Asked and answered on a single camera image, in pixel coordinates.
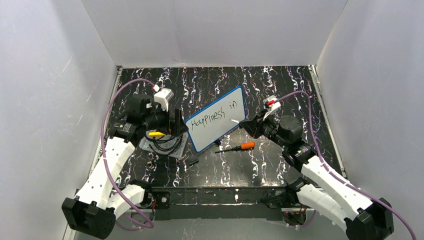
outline whiteboard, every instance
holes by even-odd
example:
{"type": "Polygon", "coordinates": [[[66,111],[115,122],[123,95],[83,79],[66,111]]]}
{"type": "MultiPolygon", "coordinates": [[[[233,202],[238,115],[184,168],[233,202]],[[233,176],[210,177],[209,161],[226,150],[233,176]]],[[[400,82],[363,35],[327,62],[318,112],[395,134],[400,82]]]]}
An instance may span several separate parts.
{"type": "Polygon", "coordinates": [[[238,86],[185,121],[194,150],[201,152],[246,118],[244,89],[238,86]]]}

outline screwdriver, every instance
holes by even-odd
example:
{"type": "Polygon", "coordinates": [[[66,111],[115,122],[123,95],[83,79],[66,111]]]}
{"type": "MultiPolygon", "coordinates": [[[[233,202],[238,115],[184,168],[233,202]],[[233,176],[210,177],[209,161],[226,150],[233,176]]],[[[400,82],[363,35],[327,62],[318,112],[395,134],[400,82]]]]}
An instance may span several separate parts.
{"type": "Polygon", "coordinates": [[[246,142],[243,143],[240,146],[235,146],[233,148],[230,149],[225,149],[225,150],[221,150],[221,151],[216,151],[215,153],[222,153],[222,152],[229,152],[229,151],[240,151],[240,150],[247,150],[247,149],[252,149],[255,147],[255,143],[253,141],[250,142],[246,142]]]}

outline white wall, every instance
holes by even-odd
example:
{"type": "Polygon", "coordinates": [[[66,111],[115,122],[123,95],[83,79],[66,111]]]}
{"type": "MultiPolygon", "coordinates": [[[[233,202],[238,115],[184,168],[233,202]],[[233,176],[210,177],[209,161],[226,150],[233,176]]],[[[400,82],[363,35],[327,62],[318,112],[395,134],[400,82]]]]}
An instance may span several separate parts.
{"type": "MultiPolygon", "coordinates": [[[[349,179],[424,239],[424,2],[350,0],[318,61],[349,179]]],[[[392,240],[411,239],[395,220],[392,240]]]]}
{"type": "Polygon", "coordinates": [[[80,0],[0,1],[0,239],[62,239],[116,67],[80,0]]]}
{"type": "Polygon", "coordinates": [[[315,64],[347,0],[82,0],[117,65],[315,64]]]}

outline black marble tabletop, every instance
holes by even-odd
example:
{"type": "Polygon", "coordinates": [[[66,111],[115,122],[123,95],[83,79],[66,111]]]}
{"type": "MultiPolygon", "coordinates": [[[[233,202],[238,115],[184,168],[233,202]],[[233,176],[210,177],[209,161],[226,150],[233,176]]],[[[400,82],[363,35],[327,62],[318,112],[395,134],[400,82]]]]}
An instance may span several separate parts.
{"type": "MultiPolygon", "coordinates": [[[[339,162],[323,116],[317,94],[307,66],[256,66],[256,67],[187,67],[187,68],[131,68],[123,69],[119,88],[128,81],[145,78],[160,87],[172,89],[171,108],[180,108],[184,119],[225,95],[237,86],[245,91],[248,117],[263,108],[263,100],[271,95],[282,97],[296,90],[306,91],[311,97],[312,121],[317,142],[325,160],[338,172],[339,162]]],[[[134,93],[153,92],[143,83],[130,85],[115,101],[110,114],[111,126],[125,107],[126,99],[134,93]]],[[[303,121],[305,137],[312,143],[307,128],[308,108],[302,95],[288,98],[275,114],[293,115],[303,121]]],[[[253,139],[243,129],[236,129],[222,139],[224,147],[235,147],[254,141],[249,151],[214,153],[212,145],[202,153],[194,151],[190,139],[181,159],[156,155],[137,148],[120,173],[117,183],[124,187],[130,180],[148,181],[154,187],[282,187],[301,176],[281,156],[281,148],[264,137],[253,139]],[[192,160],[199,162],[189,166],[192,160]]]]}

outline blue frame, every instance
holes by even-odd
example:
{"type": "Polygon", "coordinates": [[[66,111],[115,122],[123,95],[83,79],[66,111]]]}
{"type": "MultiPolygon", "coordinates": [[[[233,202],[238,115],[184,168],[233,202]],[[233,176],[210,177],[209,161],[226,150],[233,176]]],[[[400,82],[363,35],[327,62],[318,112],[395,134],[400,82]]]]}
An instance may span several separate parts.
{"type": "MultiPolygon", "coordinates": [[[[185,125],[187,125],[187,122],[188,122],[190,119],[194,118],[196,115],[198,115],[198,114],[200,114],[201,112],[203,112],[204,110],[208,109],[210,106],[214,105],[216,102],[218,102],[219,100],[223,99],[225,96],[227,96],[228,94],[230,94],[230,93],[234,92],[234,91],[235,91],[235,90],[237,90],[237,89],[241,89],[241,97],[243,98],[244,118],[246,118],[246,103],[245,103],[245,91],[244,91],[245,89],[244,89],[242,86],[238,86],[238,87],[234,88],[233,90],[231,90],[231,91],[227,92],[224,96],[222,96],[222,97],[218,98],[217,100],[213,101],[211,104],[207,105],[207,106],[206,106],[205,108],[203,108],[202,110],[200,110],[200,111],[196,112],[193,116],[191,116],[191,117],[187,118],[187,120],[185,120],[185,122],[184,122],[184,123],[185,123],[185,125]]],[[[237,127],[238,127],[238,125],[236,125],[235,127],[231,128],[229,131],[227,131],[226,133],[224,133],[222,136],[218,137],[218,139],[222,138],[224,135],[226,135],[226,134],[228,134],[229,132],[233,131],[233,130],[234,130],[234,129],[236,129],[237,127]]],[[[207,145],[206,147],[204,147],[202,150],[197,151],[196,146],[195,146],[195,144],[193,143],[192,136],[190,135],[190,132],[188,132],[188,137],[190,138],[190,141],[191,141],[191,143],[193,144],[193,148],[194,148],[194,150],[196,151],[196,153],[200,153],[200,152],[202,152],[203,150],[205,150],[205,149],[209,148],[209,147],[213,144],[213,142],[211,142],[209,145],[207,145]]]]}

